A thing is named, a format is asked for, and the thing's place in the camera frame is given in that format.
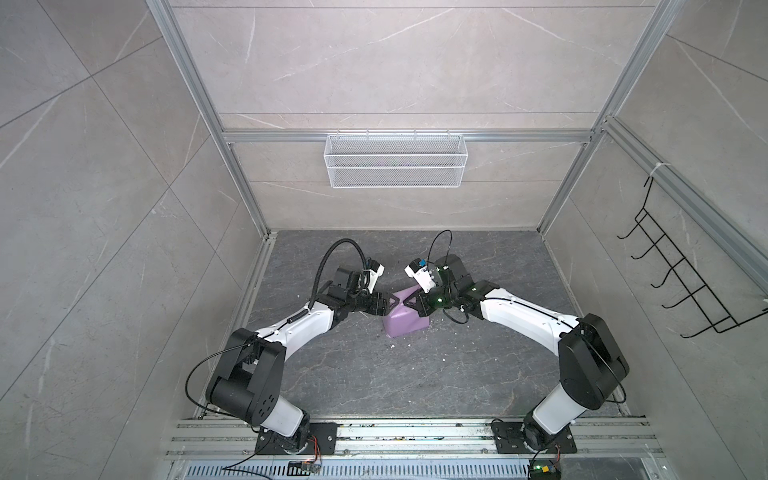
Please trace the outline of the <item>pink wrapping paper sheet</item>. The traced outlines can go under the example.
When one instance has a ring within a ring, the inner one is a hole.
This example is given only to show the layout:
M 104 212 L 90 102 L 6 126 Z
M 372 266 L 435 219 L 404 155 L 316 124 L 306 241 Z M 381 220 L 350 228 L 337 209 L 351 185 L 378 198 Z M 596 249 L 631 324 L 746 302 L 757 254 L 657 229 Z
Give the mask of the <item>pink wrapping paper sheet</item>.
M 382 320 L 384 330 L 390 338 L 402 337 L 430 326 L 428 317 L 420 317 L 416 310 L 404 304 L 412 294 L 418 294 L 422 289 L 419 285 L 397 291 L 394 296 L 399 303 Z

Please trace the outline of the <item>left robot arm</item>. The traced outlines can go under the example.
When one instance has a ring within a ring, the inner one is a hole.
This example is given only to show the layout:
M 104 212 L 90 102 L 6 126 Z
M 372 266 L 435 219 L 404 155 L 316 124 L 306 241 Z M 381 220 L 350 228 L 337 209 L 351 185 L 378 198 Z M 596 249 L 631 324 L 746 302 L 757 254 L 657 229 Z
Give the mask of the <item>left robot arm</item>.
M 309 442 L 310 415 L 280 394 L 285 362 L 352 312 L 388 315 L 399 300 L 376 289 L 384 270 L 378 263 L 361 271 L 340 267 L 331 280 L 316 285 L 309 302 L 291 316 L 256 331 L 236 330 L 221 353 L 205 400 L 273 434 L 286 452 L 301 452 Z

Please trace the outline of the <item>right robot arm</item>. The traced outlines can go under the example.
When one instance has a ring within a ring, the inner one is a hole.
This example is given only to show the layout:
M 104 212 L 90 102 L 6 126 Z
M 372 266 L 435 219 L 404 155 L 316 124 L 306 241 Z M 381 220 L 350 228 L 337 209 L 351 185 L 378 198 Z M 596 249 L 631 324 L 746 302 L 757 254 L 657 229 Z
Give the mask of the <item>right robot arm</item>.
M 404 271 L 420 290 L 405 306 L 421 317 L 456 308 L 509 328 L 542 345 L 558 358 L 559 383 L 520 427 L 532 452 L 551 448 L 556 438 L 587 410 L 610 403 L 630 367 L 606 322 L 599 316 L 566 315 L 523 300 L 496 283 L 475 281 L 462 260 L 448 254 L 435 262 L 415 259 Z

